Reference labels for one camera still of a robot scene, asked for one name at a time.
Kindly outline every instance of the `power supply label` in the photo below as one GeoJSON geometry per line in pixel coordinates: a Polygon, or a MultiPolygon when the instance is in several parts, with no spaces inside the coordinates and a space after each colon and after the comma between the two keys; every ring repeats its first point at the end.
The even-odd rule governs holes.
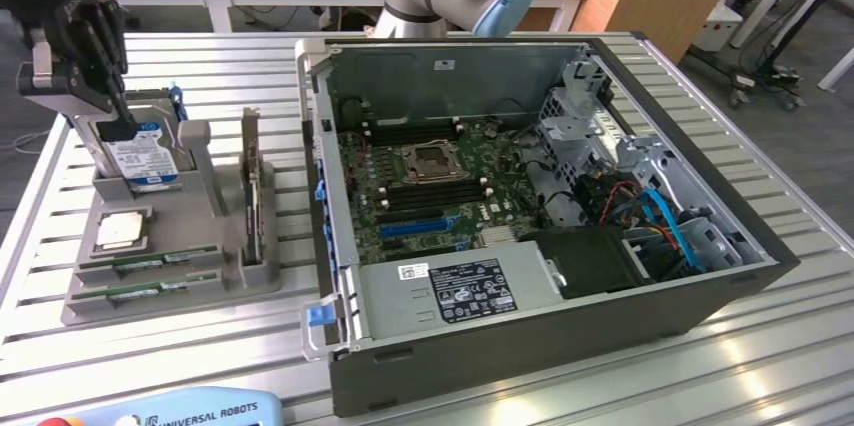
{"type": "Polygon", "coordinates": [[[446,323],[518,309],[498,259],[431,269],[430,282],[446,323]]]}

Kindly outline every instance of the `red wire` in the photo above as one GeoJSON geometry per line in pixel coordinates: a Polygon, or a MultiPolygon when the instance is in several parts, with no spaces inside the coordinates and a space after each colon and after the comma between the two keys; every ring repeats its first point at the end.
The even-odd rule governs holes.
{"type": "Polygon", "coordinates": [[[633,183],[632,181],[618,181],[614,187],[612,188],[612,193],[609,194],[609,200],[605,203],[605,209],[602,210],[602,216],[600,216],[600,224],[605,223],[605,218],[609,214],[609,209],[612,209],[612,202],[614,201],[614,194],[617,193],[617,190],[620,189],[621,186],[626,186],[626,185],[632,186],[633,188],[636,187],[636,183],[633,183]]]}
{"type": "Polygon", "coordinates": [[[662,233],[662,235],[668,239],[668,242],[673,246],[674,250],[680,249],[680,245],[677,244],[677,240],[673,239],[673,236],[670,235],[670,233],[668,232],[668,230],[665,228],[662,228],[661,226],[656,226],[656,225],[650,226],[650,228],[658,230],[662,233]]]}

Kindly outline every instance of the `barcode sticker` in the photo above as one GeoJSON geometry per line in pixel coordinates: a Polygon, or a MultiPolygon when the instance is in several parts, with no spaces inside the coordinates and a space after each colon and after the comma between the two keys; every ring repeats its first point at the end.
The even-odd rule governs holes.
{"type": "Polygon", "coordinates": [[[401,281],[409,279],[426,278],[430,265],[427,263],[407,264],[406,266],[398,266],[398,274],[401,275],[401,281]]]}

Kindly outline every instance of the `green circuit board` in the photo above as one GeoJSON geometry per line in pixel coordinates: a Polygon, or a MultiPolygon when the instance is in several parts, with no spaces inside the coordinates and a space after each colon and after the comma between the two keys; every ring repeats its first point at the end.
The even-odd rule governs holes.
{"type": "Polygon", "coordinates": [[[450,231],[394,238],[381,238],[379,234],[377,218],[387,212],[379,189],[410,184],[403,155],[413,145],[367,145],[366,148],[367,143],[358,135],[341,135],[342,163],[351,185],[350,209],[363,264],[409,259],[422,252],[430,255],[483,247],[478,233],[485,228],[510,226],[517,236],[541,229],[545,215],[535,207],[537,192],[527,173],[518,170],[518,158],[514,158],[515,131],[502,131],[487,137],[486,120],[463,121],[462,124],[466,133],[451,140],[450,145],[467,177],[487,178],[494,193],[483,201],[442,207],[443,216],[454,218],[450,231]]]}

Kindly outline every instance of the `motherboard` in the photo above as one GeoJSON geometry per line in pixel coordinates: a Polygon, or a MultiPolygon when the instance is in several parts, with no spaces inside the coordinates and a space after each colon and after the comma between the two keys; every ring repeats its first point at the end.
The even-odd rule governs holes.
{"type": "Polygon", "coordinates": [[[515,241],[549,221],[498,119],[339,134],[361,260],[411,259],[515,241]]]}

